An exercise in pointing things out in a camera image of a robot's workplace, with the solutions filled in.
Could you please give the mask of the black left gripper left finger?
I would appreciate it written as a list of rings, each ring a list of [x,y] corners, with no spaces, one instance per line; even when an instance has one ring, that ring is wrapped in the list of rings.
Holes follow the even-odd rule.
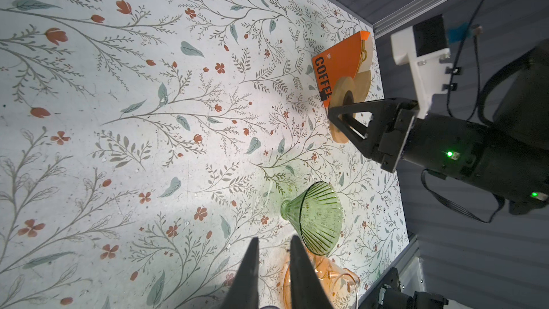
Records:
[[[258,309],[259,308],[259,238],[254,237],[242,259],[240,267],[234,277],[234,282],[224,298],[221,309],[241,308]]]

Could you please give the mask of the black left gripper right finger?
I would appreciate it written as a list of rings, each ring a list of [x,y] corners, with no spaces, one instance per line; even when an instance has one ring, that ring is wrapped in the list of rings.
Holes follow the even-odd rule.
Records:
[[[333,308],[297,235],[290,241],[290,295],[292,308]]]

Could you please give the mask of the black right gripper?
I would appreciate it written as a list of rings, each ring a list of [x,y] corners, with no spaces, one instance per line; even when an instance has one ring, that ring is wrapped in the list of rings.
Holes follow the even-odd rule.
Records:
[[[548,151],[482,124],[390,98],[330,108],[328,118],[367,159],[405,160],[505,198],[510,213],[548,206]]]

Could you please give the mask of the orange glass pitcher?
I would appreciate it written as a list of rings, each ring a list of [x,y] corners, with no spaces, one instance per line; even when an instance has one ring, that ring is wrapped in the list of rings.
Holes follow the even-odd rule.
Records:
[[[340,268],[328,257],[313,255],[305,250],[333,308],[357,308],[360,280],[347,268]],[[283,305],[292,308],[290,295],[290,254],[283,280]]]

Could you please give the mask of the orange coffee filter box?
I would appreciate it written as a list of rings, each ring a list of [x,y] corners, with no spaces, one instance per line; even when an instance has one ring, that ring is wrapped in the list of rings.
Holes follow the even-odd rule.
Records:
[[[373,64],[373,37],[368,31],[359,31],[312,58],[320,99],[328,108],[339,80],[350,77],[355,81],[358,94],[364,102],[370,91]]]

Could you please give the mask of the green glass dripper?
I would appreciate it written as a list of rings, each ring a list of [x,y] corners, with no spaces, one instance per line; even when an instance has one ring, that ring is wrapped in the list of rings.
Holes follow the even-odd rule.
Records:
[[[326,256],[337,245],[343,226],[343,206],[333,187],[316,182],[301,195],[284,200],[280,214],[314,255]]]

